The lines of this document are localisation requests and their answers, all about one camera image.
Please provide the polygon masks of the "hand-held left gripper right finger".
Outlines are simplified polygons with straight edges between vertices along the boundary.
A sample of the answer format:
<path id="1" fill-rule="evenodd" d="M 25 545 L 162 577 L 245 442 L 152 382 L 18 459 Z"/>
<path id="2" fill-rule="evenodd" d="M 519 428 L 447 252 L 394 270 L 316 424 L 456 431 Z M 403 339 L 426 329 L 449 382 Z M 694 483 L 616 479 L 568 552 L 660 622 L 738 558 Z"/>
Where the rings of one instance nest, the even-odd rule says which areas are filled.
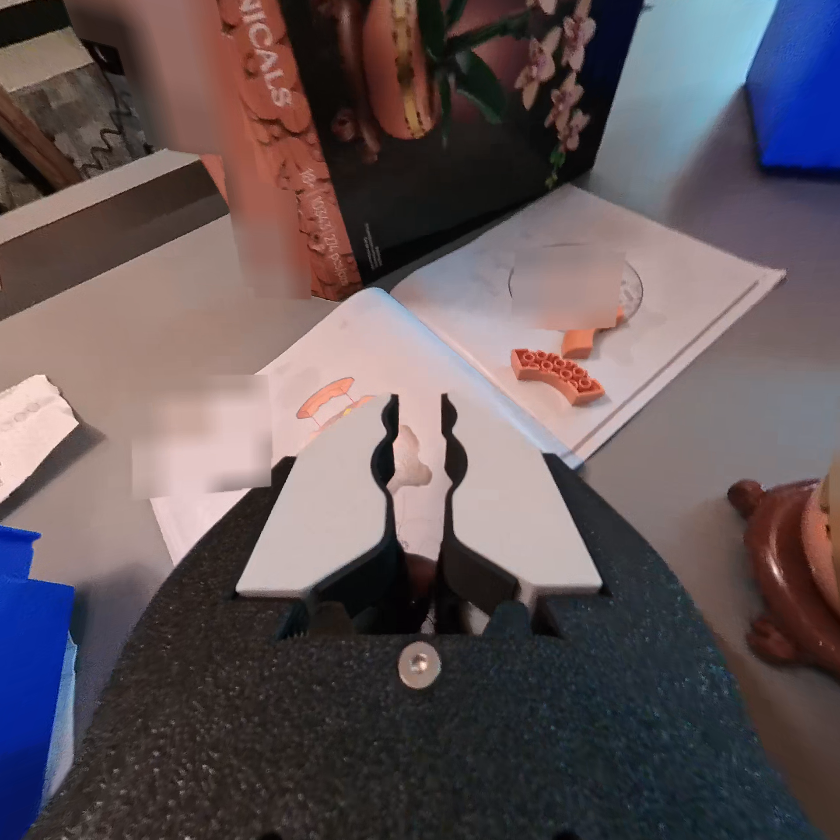
<path id="1" fill-rule="evenodd" d="M 541 447 L 470 397 L 441 396 L 444 510 L 440 570 L 484 614 L 505 601 L 533 613 L 553 595 L 592 595 L 602 576 Z"/>

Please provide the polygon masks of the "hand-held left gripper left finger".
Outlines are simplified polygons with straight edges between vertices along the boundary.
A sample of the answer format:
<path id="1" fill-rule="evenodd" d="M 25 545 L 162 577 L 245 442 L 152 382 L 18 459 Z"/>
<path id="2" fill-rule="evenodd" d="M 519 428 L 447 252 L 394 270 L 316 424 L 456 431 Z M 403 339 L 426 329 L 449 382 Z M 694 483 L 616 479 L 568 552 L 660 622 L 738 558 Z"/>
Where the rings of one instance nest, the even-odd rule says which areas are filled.
<path id="1" fill-rule="evenodd" d="M 392 583 L 398 397 L 378 395 L 293 461 L 237 582 L 241 597 L 375 602 Z"/>

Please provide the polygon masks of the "brick pot model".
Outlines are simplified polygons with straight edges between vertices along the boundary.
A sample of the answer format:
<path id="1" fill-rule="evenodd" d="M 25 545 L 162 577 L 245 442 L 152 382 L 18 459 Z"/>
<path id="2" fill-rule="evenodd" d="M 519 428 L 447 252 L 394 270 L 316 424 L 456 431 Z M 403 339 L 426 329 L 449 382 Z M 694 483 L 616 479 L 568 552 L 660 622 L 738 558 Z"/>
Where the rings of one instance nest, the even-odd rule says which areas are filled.
<path id="1" fill-rule="evenodd" d="M 752 652 L 780 666 L 839 678 L 838 517 L 830 476 L 766 487 L 751 479 L 728 489 L 745 521 L 743 542 L 763 611 L 746 633 Z"/>

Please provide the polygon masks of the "blue plastic bin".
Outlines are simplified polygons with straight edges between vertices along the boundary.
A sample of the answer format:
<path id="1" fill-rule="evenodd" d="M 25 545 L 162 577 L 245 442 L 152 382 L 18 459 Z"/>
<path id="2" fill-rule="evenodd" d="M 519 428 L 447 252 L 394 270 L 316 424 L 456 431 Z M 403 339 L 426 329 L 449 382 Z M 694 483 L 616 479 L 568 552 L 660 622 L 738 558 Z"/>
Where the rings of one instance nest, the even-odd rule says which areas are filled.
<path id="1" fill-rule="evenodd" d="M 777 2 L 745 81 L 759 165 L 837 177 L 839 2 Z"/>
<path id="2" fill-rule="evenodd" d="M 74 760 L 73 587 L 30 577 L 37 532 L 1 527 L 1 838 L 22 838 Z"/>

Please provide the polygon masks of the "studded orange arc brick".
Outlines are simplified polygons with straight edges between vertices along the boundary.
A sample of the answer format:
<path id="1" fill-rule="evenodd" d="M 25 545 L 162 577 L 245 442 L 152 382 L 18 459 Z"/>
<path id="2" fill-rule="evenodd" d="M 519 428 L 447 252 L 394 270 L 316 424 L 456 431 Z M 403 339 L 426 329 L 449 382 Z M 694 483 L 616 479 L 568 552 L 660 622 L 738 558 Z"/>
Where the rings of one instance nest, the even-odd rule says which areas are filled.
<path id="1" fill-rule="evenodd" d="M 511 351 L 510 363 L 518 381 L 548 385 L 572 406 L 587 406 L 606 395 L 600 382 L 591 378 L 586 369 L 556 353 L 515 349 Z"/>

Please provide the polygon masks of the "salmon curved brick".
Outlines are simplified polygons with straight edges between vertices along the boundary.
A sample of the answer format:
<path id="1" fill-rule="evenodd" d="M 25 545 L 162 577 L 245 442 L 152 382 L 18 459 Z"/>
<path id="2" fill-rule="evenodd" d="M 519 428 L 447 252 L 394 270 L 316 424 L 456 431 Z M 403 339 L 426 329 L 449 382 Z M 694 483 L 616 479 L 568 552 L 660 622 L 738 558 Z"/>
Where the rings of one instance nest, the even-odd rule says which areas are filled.
<path id="1" fill-rule="evenodd" d="M 598 333 L 613 330 L 625 322 L 623 307 L 616 312 L 616 319 L 612 325 L 591 329 L 569 329 L 564 331 L 561 343 L 561 355 L 570 360 L 587 360 L 593 350 L 595 337 Z"/>

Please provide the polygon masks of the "white instruction booklet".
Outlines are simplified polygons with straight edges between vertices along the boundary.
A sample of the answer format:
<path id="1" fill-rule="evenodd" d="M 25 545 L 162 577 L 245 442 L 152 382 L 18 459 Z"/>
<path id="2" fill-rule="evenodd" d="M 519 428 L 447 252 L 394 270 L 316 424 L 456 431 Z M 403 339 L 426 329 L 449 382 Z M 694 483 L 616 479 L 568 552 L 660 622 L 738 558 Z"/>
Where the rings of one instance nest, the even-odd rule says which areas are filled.
<path id="1" fill-rule="evenodd" d="M 584 246 L 623 256 L 624 322 L 598 339 L 584 368 L 605 396 L 572 407 L 517 381 L 514 349 L 559 353 L 557 331 L 513 314 L 521 257 L 558 270 Z M 471 243 L 416 269 L 391 292 L 352 295 L 259 373 L 269 378 L 274 464 L 381 393 L 399 396 L 396 533 L 436 559 L 443 531 L 445 441 L 440 396 L 464 393 L 572 468 L 613 436 L 783 272 L 755 265 L 599 197 L 566 186 Z"/>

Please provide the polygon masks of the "white paper sheet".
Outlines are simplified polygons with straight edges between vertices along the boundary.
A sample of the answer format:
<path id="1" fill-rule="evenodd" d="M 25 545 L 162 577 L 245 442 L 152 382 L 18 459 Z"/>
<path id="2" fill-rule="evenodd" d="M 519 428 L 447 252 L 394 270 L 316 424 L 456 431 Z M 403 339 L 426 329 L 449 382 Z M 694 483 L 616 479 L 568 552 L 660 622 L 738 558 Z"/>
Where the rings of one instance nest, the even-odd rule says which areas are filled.
<path id="1" fill-rule="evenodd" d="M 1 393 L 1 502 L 30 478 L 79 422 L 60 389 L 34 374 Z"/>

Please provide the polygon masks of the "black flower print box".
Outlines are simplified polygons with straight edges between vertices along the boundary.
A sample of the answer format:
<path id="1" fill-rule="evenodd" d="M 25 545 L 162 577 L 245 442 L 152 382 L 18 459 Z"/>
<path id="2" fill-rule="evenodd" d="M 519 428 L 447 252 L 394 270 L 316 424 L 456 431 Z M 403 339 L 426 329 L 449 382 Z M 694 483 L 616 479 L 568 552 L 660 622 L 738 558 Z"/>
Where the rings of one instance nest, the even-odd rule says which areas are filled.
<path id="1" fill-rule="evenodd" d="M 588 172 L 641 1 L 217 2 L 260 173 L 342 301 Z"/>

